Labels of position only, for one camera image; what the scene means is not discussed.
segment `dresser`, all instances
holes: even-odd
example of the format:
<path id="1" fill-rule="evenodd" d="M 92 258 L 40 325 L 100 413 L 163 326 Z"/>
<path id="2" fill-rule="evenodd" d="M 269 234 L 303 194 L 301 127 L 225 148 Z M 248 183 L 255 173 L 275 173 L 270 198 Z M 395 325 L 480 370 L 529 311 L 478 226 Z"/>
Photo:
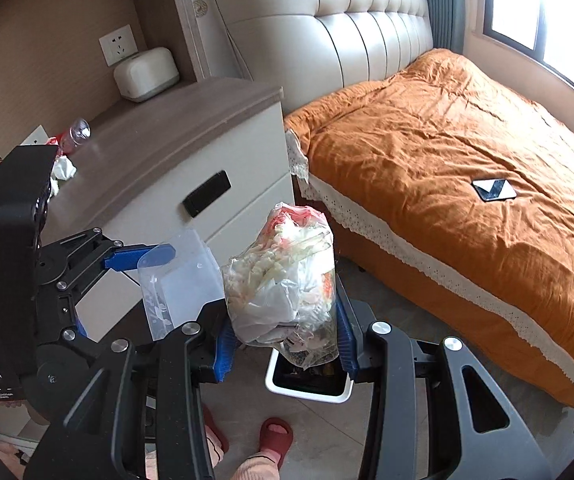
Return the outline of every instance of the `dresser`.
<path id="1" fill-rule="evenodd" d="M 275 204 L 293 203 L 279 88 L 208 78 L 119 102 L 91 128 L 72 156 L 78 173 L 49 203 L 43 243 L 100 227 L 125 245 L 151 245 L 191 227 L 223 265 L 256 239 Z M 183 201 L 222 172 L 230 188 L 192 218 Z M 90 338 L 141 299 L 137 281 L 135 271 L 110 270 L 78 304 Z"/>

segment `window frame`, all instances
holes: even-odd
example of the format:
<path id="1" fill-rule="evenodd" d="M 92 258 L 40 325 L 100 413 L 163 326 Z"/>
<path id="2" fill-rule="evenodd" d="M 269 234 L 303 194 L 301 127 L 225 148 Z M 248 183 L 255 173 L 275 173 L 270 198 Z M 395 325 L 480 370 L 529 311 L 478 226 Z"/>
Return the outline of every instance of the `window frame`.
<path id="1" fill-rule="evenodd" d="M 547 42 L 547 20 L 545 15 L 545 4 L 544 0 L 540 0 L 540 13 L 538 14 L 538 24 L 536 26 L 536 40 L 534 42 L 534 48 L 529 48 L 518 41 L 496 32 L 492 29 L 492 23 L 494 19 L 494 0 L 484 0 L 484 19 L 483 19 L 483 34 L 493 40 L 500 41 L 501 43 L 510 46 L 511 48 L 518 50 L 525 56 L 531 57 L 535 62 L 547 68 L 560 79 L 565 81 L 568 85 L 574 88 L 574 82 L 571 81 L 563 73 L 558 72 L 554 67 L 544 61 L 545 57 L 545 45 Z"/>

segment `beige wall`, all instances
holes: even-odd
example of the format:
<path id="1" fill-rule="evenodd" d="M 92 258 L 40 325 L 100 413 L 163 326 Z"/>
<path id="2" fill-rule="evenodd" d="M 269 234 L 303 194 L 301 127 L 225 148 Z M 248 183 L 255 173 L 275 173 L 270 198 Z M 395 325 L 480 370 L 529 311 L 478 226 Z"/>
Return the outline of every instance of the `beige wall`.
<path id="1" fill-rule="evenodd" d="M 0 0 L 0 154 L 42 124 L 61 132 L 120 95 L 98 38 L 129 23 L 145 48 L 133 0 Z"/>
<path id="2" fill-rule="evenodd" d="M 541 103 L 574 132 L 574 88 L 528 56 L 484 36 L 484 0 L 466 4 L 465 56 L 491 78 Z"/>

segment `slipper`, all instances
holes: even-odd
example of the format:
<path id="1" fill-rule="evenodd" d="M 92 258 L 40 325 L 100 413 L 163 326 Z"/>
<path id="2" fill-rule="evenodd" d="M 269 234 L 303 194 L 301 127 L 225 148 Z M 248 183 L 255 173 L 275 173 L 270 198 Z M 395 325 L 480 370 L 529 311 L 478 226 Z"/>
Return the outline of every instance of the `slipper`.
<path id="1" fill-rule="evenodd" d="M 220 431 L 218 426 L 216 426 L 216 423 L 213 420 L 213 415 L 211 415 L 209 408 L 204 404 L 202 405 L 202 418 L 205 421 L 205 426 L 213 431 L 213 434 L 220 441 L 220 448 L 222 449 L 222 452 L 226 453 L 229 451 L 229 441 L 227 440 L 227 437 L 224 433 L 222 433 L 222 431 Z"/>
<path id="2" fill-rule="evenodd" d="M 269 426 L 275 424 L 287 430 L 287 433 L 276 433 L 269 429 Z M 260 449 L 271 449 L 280 454 L 278 469 L 282 467 L 291 444 L 293 443 L 293 430 L 291 426 L 281 418 L 268 418 L 262 423 L 260 428 Z"/>

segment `black drawer handle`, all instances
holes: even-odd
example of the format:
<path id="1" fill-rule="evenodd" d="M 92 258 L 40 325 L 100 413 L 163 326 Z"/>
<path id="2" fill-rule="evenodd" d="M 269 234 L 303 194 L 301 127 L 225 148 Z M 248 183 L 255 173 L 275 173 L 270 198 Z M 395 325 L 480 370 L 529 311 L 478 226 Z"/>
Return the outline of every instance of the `black drawer handle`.
<path id="1" fill-rule="evenodd" d="M 190 192 L 187 198 L 182 201 L 182 204 L 187 213 L 192 218 L 196 218 L 229 189 L 231 189 L 231 183 L 227 172 L 224 170 L 219 171 Z"/>

